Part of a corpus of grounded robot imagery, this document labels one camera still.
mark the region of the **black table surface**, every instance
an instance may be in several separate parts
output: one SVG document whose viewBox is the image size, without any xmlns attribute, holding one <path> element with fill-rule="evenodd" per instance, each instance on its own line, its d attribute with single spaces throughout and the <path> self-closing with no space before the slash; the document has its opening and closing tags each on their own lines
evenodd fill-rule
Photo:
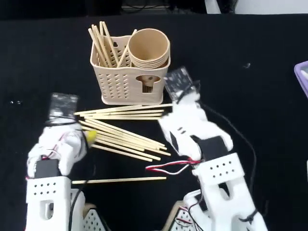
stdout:
<svg viewBox="0 0 308 231">
<path fill-rule="evenodd" d="M 0 22 L 1 230 L 23 230 L 26 219 L 26 159 L 47 119 L 52 92 L 80 96 L 78 110 L 106 107 L 90 65 L 87 28 L 107 22 L 113 36 L 153 27 L 171 41 L 170 69 L 185 65 L 201 80 L 202 100 L 227 116 L 257 152 L 253 198 L 269 230 L 306 230 L 307 98 L 294 65 L 308 60 L 308 15 L 158 15 Z M 246 180 L 253 162 L 246 144 L 230 133 Z M 157 122 L 112 124 L 166 143 Z M 180 159 L 171 147 L 172 157 Z M 96 179 L 158 176 L 147 162 L 91 150 L 72 179 L 92 171 Z M 113 230 L 158 230 L 177 200 L 197 190 L 191 171 L 165 181 L 88 185 L 86 201 L 97 205 Z"/>
</svg>

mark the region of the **beige plastic basket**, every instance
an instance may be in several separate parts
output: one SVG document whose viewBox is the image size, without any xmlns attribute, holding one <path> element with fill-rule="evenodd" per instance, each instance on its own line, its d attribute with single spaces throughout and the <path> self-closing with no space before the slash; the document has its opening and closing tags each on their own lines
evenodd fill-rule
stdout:
<svg viewBox="0 0 308 231">
<path fill-rule="evenodd" d="M 111 37 L 117 52 L 118 59 L 120 59 L 123 50 L 125 49 L 130 36 Z M 108 45 L 106 37 L 104 37 L 104 44 L 107 51 L 110 52 L 112 65 L 116 67 L 114 54 Z M 131 67 L 131 61 L 126 53 L 125 60 L 120 68 L 107 68 L 100 66 L 100 58 L 97 54 L 94 44 L 92 44 L 90 63 L 93 66 L 95 75 L 97 77 L 101 92 L 102 101 L 105 104 L 121 104 L 121 105 L 154 105 L 161 104 L 163 101 L 164 77 L 170 66 L 170 55 L 167 64 L 158 69 L 141 69 Z M 144 76 L 154 76 L 158 81 L 153 83 L 153 87 L 147 87 L 138 79 L 143 79 Z"/>
</svg>

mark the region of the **purple container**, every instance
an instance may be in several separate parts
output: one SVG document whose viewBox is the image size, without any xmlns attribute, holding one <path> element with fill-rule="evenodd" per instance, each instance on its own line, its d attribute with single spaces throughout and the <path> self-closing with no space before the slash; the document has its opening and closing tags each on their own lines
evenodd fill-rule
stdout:
<svg viewBox="0 0 308 231">
<path fill-rule="evenodd" d="M 294 72 L 308 98 L 308 61 L 295 65 Z"/>
</svg>

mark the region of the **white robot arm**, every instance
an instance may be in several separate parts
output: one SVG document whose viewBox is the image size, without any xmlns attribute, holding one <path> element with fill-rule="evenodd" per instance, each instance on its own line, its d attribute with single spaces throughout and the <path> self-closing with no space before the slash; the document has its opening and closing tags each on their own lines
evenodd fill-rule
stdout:
<svg viewBox="0 0 308 231">
<path fill-rule="evenodd" d="M 83 231 L 82 191 L 71 189 L 72 166 L 87 153 L 96 132 L 75 121 L 77 97 L 53 94 L 50 121 L 28 154 L 26 231 Z"/>
<path fill-rule="evenodd" d="M 200 231 L 267 231 L 244 180 L 238 155 L 229 153 L 232 139 L 207 120 L 198 103 L 200 95 L 186 69 L 172 72 L 165 81 L 173 111 L 159 120 L 164 136 L 179 155 L 201 160 L 192 171 L 201 190 L 184 197 L 195 227 Z M 229 195 L 219 187 L 222 183 L 226 183 Z M 206 211 L 196 204 L 195 196 L 200 193 Z"/>
</svg>

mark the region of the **bamboo chopstick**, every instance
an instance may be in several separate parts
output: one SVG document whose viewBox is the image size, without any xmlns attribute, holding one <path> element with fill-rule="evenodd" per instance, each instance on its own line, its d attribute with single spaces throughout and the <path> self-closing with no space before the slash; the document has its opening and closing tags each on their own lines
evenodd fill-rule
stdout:
<svg viewBox="0 0 308 231">
<path fill-rule="evenodd" d="M 97 26 L 94 26 L 93 28 L 94 28 L 94 33 L 96 33 L 96 36 L 97 36 L 98 41 L 99 41 L 99 44 L 101 45 L 101 48 L 103 50 L 103 54 L 104 54 L 104 56 L 105 56 L 105 58 L 107 60 L 107 64 L 108 64 L 109 67 L 112 67 L 112 63 L 111 63 L 111 60 L 109 58 L 108 52 L 106 51 L 106 48 L 105 48 L 105 45 L 104 45 L 104 41 L 103 41 L 103 39 L 101 37 L 101 34 L 98 31 Z"/>
<path fill-rule="evenodd" d="M 111 107 L 111 108 L 105 108 L 105 109 L 97 109 L 97 110 L 90 110 L 90 111 L 83 111 L 83 112 L 75 112 L 74 115 L 88 114 L 88 113 L 123 112 L 123 111 L 135 110 L 135 108 L 139 108 L 141 106 L 142 105 Z"/>
<path fill-rule="evenodd" d="M 99 117 L 154 117 L 154 116 L 162 116 L 162 113 L 146 113 L 146 114 L 128 114 L 128 115 L 101 115 L 101 114 L 96 114 L 96 115 L 88 115 L 85 117 L 91 117 L 93 119 L 99 118 Z"/>
<path fill-rule="evenodd" d="M 161 117 L 120 117 L 120 116 L 86 116 L 85 119 L 117 119 L 117 120 L 159 120 Z"/>
<path fill-rule="evenodd" d="M 143 110 L 143 109 L 171 107 L 171 106 L 172 106 L 172 103 L 166 103 L 166 104 L 160 104 L 160 105 L 149 105 L 149 106 L 131 105 L 131 106 L 111 107 L 111 108 L 105 108 L 105 109 L 75 112 L 74 115 L 89 114 L 89 113 L 123 112 L 123 111 Z"/>
<path fill-rule="evenodd" d="M 89 128 L 89 127 L 85 127 L 85 126 L 81 126 L 81 128 L 84 129 L 84 130 L 94 130 L 93 128 Z M 153 143 L 139 139 L 139 138 L 134 137 L 134 136 L 130 136 L 126 133 L 122 133 L 121 135 L 114 135 L 114 134 L 104 132 L 104 131 L 100 131 L 100 130 L 96 130 L 96 132 L 98 134 L 105 135 L 105 136 L 108 136 L 108 137 L 113 138 L 113 139 L 123 140 L 125 142 L 132 143 L 134 146 L 137 146 L 137 147 L 141 147 L 141 148 L 147 147 L 147 148 L 152 148 L 152 149 L 157 148 L 157 146 L 155 146 Z M 166 150 L 166 147 L 159 146 L 159 148 Z"/>
<path fill-rule="evenodd" d="M 128 181 L 145 181 L 145 180 L 166 180 L 167 177 L 138 177 L 123 179 L 105 179 L 105 180 L 89 180 L 87 184 L 112 183 L 112 182 L 128 182 Z M 72 184 L 84 184 L 85 180 L 73 180 Z"/>
<path fill-rule="evenodd" d="M 100 34 L 101 34 L 101 37 L 103 38 L 104 37 L 104 29 L 103 29 L 103 22 L 100 21 Z"/>
<path fill-rule="evenodd" d="M 100 45 L 98 44 L 98 41 L 96 40 L 96 37 L 95 37 L 95 35 L 94 35 L 92 29 L 89 28 L 89 29 L 88 29 L 88 32 L 89 32 L 89 34 L 90 34 L 90 36 L 91 36 L 91 38 L 92 38 L 92 40 L 93 40 L 94 46 L 95 46 L 95 48 L 96 48 L 96 50 L 97 50 L 97 53 L 98 53 L 98 55 L 100 56 L 100 59 L 102 60 L 100 63 L 102 64 L 103 67 L 106 67 L 106 65 L 105 65 L 105 63 L 104 63 L 105 58 L 104 58 L 104 56 L 103 56 L 103 54 L 102 54 L 102 52 L 101 52 Z"/>
<path fill-rule="evenodd" d="M 124 132 L 124 133 L 129 134 L 129 135 L 132 135 L 132 136 L 138 137 L 138 138 L 140 138 L 140 139 L 149 141 L 149 142 L 151 142 L 151 143 L 156 143 L 158 146 L 163 146 L 163 147 L 165 146 L 163 143 L 160 143 L 160 142 L 151 140 L 151 139 L 149 139 L 149 138 L 146 138 L 146 137 L 144 137 L 144 136 L 135 134 L 135 133 L 130 132 L 130 131 L 126 131 L 126 130 L 124 130 L 124 129 L 122 129 L 122 128 L 118 128 L 118 127 L 116 127 L 116 126 L 113 126 L 113 125 L 110 125 L 110 124 L 106 124 L 106 123 L 104 123 L 104 122 L 102 122 L 102 121 L 99 121 L 99 120 L 96 120 L 96 119 L 86 119 L 86 121 L 92 121 L 92 122 L 94 122 L 94 123 L 98 123 L 98 124 L 101 124 L 101 125 L 105 125 L 106 127 L 113 128 L 113 129 L 118 130 L 118 131 L 122 131 L 122 132 Z"/>
<path fill-rule="evenodd" d="M 105 144 L 105 145 L 108 145 L 110 147 L 114 147 L 114 148 L 117 148 L 117 149 L 122 149 L 124 151 L 134 153 L 134 154 L 137 154 L 137 155 L 141 155 L 141 156 L 144 156 L 144 157 L 148 157 L 148 158 L 151 158 L 151 159 L 154 159 L 154 160 L 160 160 L 160 158 L 157 157 L 157 156 L 150 155 L 150 154 L 147 154 L 147 153 L 142 153 L 142 152 L 130 149 L 130 148 L 123 147 L 121 145 L 117 145 L 117 144 L 114 144 L 114 143 L 103 141 L 101 139 L 96 139 L 95 142 L 102 143 L 102 144 Z"/>
<path fill-rule="evenodd" d="M 92 147 L 93 147 L 93 148 L 102 149 L 102 150 L 105 150 L 105 151 L 109 151 L 109 152 L 112 152 L 112 153 L 117 153 L 117 154 L 121 154 L 121 155 L 126 155 L 126 156 L 133 157 L 133 158 L 136 158 L 136 159 L 140 159 L 140 160 L 152 162 L 152 159 L 150 159 L 150 158 L 146 158 L 146 157 L 143 157 L 143 156 L 139 156 L 139 155 L 134 155 L 134 154 L 126 153 L 126 152 L 119 151 L 119 150 L 116 150 L 116 149 L 107 148 L 107 147 L 103 147 L 103 146 L 96 145 L 96 144 L 92 144 Z"/>
<path fill-rule="evenodd" d="M 108 28 L 107 28 L 105 22 L 103 22 L 103 28 L 104 28 L 104 31 L 105 31 L 105 33 L 106 33 L 106 37 L 107 37 L 107 40 L 108 40 L 108 42 L 109 42 L 109 46 L 110 46 L 110 48 L 111 48 L 111 50 L 112 50 L 112 53 L 114 54 L 114 58 L 115 58 L 116 65 L 118 65 L 118 64 L 119 64 L 119 60 L 118 60 L 118 58 L 117 58 L 118 55 L 117 55 L 117 52 L 115 51 L 114 44 L 113 44 L 113 42 L 111 41 L 111 37 L 110 37 L 109 31 L 108 31 Z"/>
<path fill-rule="evenodd" d="M 107 141 L 109 143 L 114 143 L 114 144 L 118 144 L 118 145 L 121 145 L 121 146 L 124 146 L 124 147 L 135 149 L 135 150 L 138 150 L 140 152 L 144 152 L 144 150 L 145 150 L 144 148 L 134 146 L 132 143 L 127 143 L 125 141 L 117 140 L 117 139 L 114 139 L 114 138 L 111 138 L 111 137 L 108 137 L 108 136 L 104 136 L 104 135 L 97 134 L 96 138 L 99 139 L 99 140 L 102 140 L 102 141 Z"/>
<path fill-rule="evenodd" d="M 134 29 L 134 31 L 133 31 L 133 33 L 131 34 L 131 36 L 133 36 L 135 33 L 137 32 L 137 30 L 136 29 Z M 122 54 L 122 56 L 121 56 L 121 58 L 120 58 L 120 61 L 119 61 L 119 63 L 117 64 L 117 68 L 119 68 L 120 66 L 121 66 L 121 64 L 122 64 L 122 62 L 123 62 L 123 60 L 124 60 L 124 58 L 125 58 L 125 55 L 126 55 L 126 52 L 128 51 L 128 45 L 125 47 L 125 49 L 124 49 L 124 51 L 123 51 L 123 54 Z"/>
<path fill-rule="evenodd" d="M 134 137 L 130 134 L 126 134 L 122 131 L 118 131 L 118 130 L 115 130 L 113 128 L 109 128 L 107 126 L 100 125 L 100 124 L 92 122 L 90 120 L 87 120 L 86 122 L 84 122 L 84 121 L 79 121 L 79 122 L 83 125 L 87 125 L 87 126 L 96 128 L 98 130 L 104 131 L 105 134 L 103 134 L 103 135 L 108 135 L 107 133 L 109 133 L 109 134 L 112 134 L 113 136 L 120 136 L 120 137 L 123 137 L 125 139 L 135 140 L 136 143 L 142 143 L 142 145 L 150 147 L 150 148 L 160 149 L 160 146 L 158 146 L 156 143 L 152 143 L 152 142 L 142 140 L 142 139 Z"/>
<path fill-rule="evenodd" d="M 81 114 L 81 117 L 84 116 L 114 116 L 114 115 L 133 115 L 133 114 L 151 114 L 151 113 L 162 113 L 164 110 L 144 110 L 144 111 L 125 111 L 125 112 L 106 112 L 106 113 L 90 113 L 90 114 Z"/>
</svg>

